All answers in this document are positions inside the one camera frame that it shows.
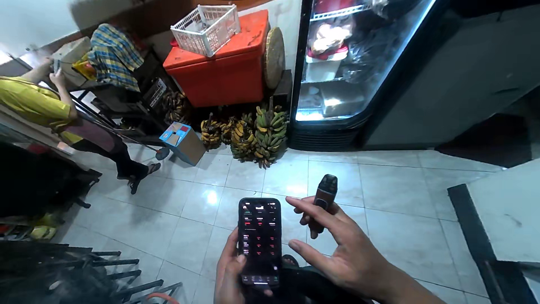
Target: person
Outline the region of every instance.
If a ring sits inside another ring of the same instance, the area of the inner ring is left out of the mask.
[[[286,201],[295,207],[296,213],[303,213],[300,223],[310,226],[312,237],[318,234],[315,227],[317,223],[328,229],[334,237],[337,248],[331,257],[321,254],[302,241],[289,241],[289,246],[332,284],[355,295],[357,299],[371,299],[382,304],[444,304],[412,277],[388,262],[338,204],[333,203],[329,210],[325,211],[314,205],[314,196],[304,199],[286,197]],[[246,302],[241,282],[238,280],[246,264],[246,257],[237,255],[237,241],[238,228],[230,234],[218,261],[214,304]],[[266,290],[264,294],[271,296],[272,292]]]
[[[117,178],[128,180],[131,194],[142,179],[159,169],[131,160],[121,138],[79,113],[65,85],[62,69],[49,73],[52,59],[20,77],[0,76],[0,104],[29,122],[48,127],[72,148],[105,156],[116,163]],[[39,85],[47,75],[58,92]]]

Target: cooler lid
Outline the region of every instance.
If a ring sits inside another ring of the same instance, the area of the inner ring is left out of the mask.
[[[262,49],[264,47],[262,42],[266,38],[268,10],[260,10],[241,16],[239,21],[240,33],[232,36],[231,40],[214,56],[206,57],[179,47],[173,47],[163,63],[163,67],[168,70]]]

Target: white plastic crate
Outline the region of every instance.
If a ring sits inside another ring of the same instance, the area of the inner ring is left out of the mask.
[[[212,57],[240,32],[236,5],[197,5],[171,31],[180,48]]]

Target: yellow shirt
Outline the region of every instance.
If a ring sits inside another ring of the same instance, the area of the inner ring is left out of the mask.
[[[5,105],[29,122],[56,130],[71,122],[70,106],[46,88],[25,81],[22,77],[0,76],[0,104]],[[82,140],[73,133],[62,132],[62,140],[76,143]]]

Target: orange cooler box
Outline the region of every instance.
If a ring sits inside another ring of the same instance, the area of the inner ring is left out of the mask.
[[[241,32],[232,36],[214,56],[173,47],[163,63],[194,107],[262,100],[268,11],[257,11],[239,19]]]

